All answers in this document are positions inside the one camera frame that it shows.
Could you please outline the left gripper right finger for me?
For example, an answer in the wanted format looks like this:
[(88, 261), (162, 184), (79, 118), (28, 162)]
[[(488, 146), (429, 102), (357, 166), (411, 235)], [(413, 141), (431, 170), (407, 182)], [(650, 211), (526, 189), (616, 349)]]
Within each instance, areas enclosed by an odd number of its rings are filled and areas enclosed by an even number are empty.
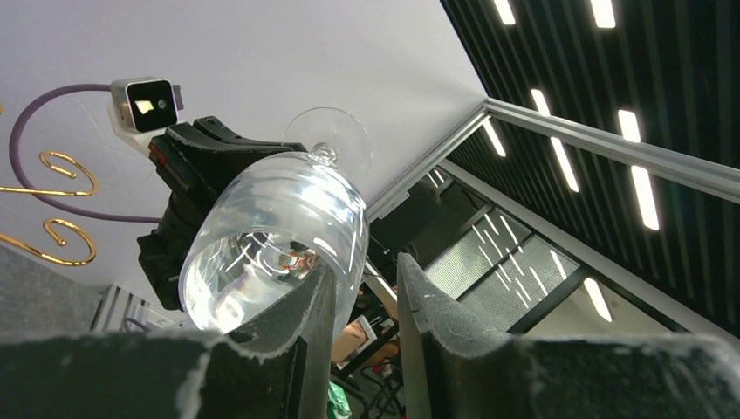
[(739, 355), (688, 333), (532, 338), (501, 332), (397, 263), (412, 418), (736, 418)]

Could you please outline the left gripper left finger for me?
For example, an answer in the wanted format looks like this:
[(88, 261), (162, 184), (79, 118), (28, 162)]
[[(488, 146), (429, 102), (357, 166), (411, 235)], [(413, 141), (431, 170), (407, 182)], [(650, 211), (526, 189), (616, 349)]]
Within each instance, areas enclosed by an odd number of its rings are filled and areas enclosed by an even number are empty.
[(5, 335), (4, 418), (324, 418), (335, 277), (237, 330)]

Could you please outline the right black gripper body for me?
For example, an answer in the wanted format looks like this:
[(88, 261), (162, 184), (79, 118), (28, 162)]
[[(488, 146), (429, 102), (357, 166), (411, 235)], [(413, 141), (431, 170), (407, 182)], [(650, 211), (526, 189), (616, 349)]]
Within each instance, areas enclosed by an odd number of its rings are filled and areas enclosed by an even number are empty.
[(183, 310), (181, 268), (197, 231), (231, 181), (263, 158), (306, 150), (300, 142), (248, 139), (215, 116), (175, 124), (153, 137), (148, 157), (171, 194), (157, 227), (137, 238), (138, 262), (164, 309)]

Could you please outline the clear glass back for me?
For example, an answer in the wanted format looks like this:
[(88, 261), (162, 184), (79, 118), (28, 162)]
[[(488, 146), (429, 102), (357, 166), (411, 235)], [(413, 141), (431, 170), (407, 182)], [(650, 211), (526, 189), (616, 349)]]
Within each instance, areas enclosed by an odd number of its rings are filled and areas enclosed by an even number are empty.
[(349, 321), (369, 243), (356, 187), (373, 158), (365, 127), (350, 113), (315, 107), (285, 129), (299, 151), (243, 169), (197, 232), (178, 286), (200, 330), (229, 333), (326, 268), (334, 277), (333, 334)]

